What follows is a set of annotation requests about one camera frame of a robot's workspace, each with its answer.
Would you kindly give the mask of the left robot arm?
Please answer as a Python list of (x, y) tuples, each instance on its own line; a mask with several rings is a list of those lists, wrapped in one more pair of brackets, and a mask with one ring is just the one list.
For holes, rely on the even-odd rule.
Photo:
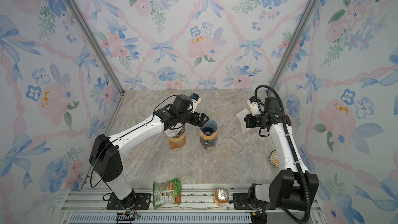
[(112, 191), (110, 199), (118, 208), (131, 210), (138, 204), (133, 188), (123, 176), (122, 156), (150, 137), (165, 133), (176, 148), (185, 143), (185, 125), (202, 127), (208, 120), (204, 113), (196, 111), (201, 102), (198, 94), (174, 95), (172, 104), (155, 107), (152, 115), (139, 124), (120, 133), (96, 137), (89, 162), (92, 170)]

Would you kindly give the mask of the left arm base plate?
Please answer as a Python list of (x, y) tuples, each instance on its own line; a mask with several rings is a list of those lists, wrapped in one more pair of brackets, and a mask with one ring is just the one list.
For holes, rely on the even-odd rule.
[(149, 193), (131, 193), (124, 200), (119, 200), (114, 193), (112, 193), (107, 202), (107, 210), (148, 210), (152, 199), (152, 194)]

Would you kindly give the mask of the grey glass dripper cone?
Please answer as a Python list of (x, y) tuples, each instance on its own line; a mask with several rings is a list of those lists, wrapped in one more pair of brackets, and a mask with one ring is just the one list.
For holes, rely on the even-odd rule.
[(174, 130), (173, 133), (168, 134), (167, 136), (171, 139), (177, 139), (179, 137), (181, 137), (185, 132), (185, 126), (181, 127), (178, 130)]

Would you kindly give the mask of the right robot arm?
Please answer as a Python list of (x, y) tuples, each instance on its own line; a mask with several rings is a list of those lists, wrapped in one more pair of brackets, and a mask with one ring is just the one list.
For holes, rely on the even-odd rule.
[(275, 97), (267, 97), (264, 109), (252, 96), (251, 113), (244, 118), (247, 128), (266, 129), (276, 148), (279, 173), (270, 184), (252, 184), (248, 200), (252, 207), (269, 204), (271, 208), (305, 211), (311, 206), (319, 187), (317, 175), (309, 172), (292, 135), (291, 121), (283, 115)]

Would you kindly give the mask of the blue glass dripper cone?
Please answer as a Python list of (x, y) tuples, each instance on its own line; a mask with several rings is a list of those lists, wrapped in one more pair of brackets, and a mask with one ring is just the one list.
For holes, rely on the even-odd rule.
[(209, 119), (201, 128), (203, 132), (216, 132), (218, 125), (214, 120)]

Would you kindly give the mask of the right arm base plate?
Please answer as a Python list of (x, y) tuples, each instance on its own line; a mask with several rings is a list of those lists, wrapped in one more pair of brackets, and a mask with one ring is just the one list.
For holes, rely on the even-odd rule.
[(255, 197), (249, 197), (248, 194), (235, 193), (228, 203), (232, 204), (235, 210), (260, 211), (264, 206), (270, 210), (276, 210), (275, 207), (271, 207), (267, 202), (258, 200)]

